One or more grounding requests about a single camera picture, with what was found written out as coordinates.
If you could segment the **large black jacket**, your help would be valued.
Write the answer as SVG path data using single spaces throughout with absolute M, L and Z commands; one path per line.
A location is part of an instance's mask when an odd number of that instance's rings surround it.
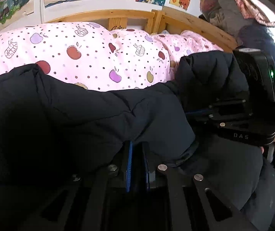
M 99 92 L 37 64 L 0 75 L 0 230 L 70 230 L 82 179 L 133 143 L 125 230 L 146 230 L 143 148 L 203 175 L 255 227 L 275 230 L 275 144 L 212 134 L 185 114 L 185 58 L 172 81 Z

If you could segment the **pink patterned folded blanket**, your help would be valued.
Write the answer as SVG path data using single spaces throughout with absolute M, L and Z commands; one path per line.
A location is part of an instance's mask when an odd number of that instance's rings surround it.
M 240 31 L 246 26 L 275 29 L 275 12 L 259 0 L 200 0 L 200 10 L 213 26 L 244 43 Z

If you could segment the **pink apple-print duvet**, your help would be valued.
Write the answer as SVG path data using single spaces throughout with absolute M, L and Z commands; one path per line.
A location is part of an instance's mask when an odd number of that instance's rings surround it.
M 190 30 L 151 35 L 93 22 L 46 23 L 0 33 L 0 75 L 37 64 L 45 74 L 96 91 L 172 80 L 182 57 L 219 47 Z

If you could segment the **wooden bed frame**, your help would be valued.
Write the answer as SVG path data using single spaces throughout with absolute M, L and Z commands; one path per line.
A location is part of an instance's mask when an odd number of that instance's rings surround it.
M 143 19 L 146 21 L 144 30 L 147 33 L 160 33 L 167 30 L 171 34 L 180 34 L 184 30 L 198 33 L 202 37 L 218 45 L 225 52 L 232 52 L 238 46 L 236 40 L 220 28 L 197 18 L 193 15 L 183 13 L 169 7 L 162 10 L 152 10 L 150 12 L 132 9 L 106 9 L 94 10 L 71 14 L 50 20 L 50 23 L 108 20 L 108 30 L 116 28 L 126 28 L 128 19 Z

